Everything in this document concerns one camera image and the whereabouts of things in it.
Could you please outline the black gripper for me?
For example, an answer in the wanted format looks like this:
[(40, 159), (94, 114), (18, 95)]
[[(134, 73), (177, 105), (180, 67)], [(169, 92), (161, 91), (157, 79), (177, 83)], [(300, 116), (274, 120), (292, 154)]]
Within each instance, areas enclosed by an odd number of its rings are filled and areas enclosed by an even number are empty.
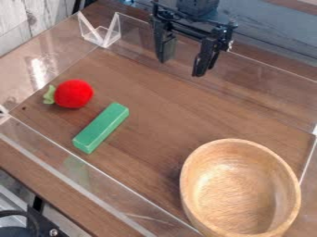
[(164, 63), (175, 56), (173, 33), (201, 41), (192, 63), (193, 77), (201, 77), (213, 67), (219, 49), (231, 49), (237, 22), (217, 12), (217, 5), (217, 1), (152, 1), (151, 24), (157, 61)]

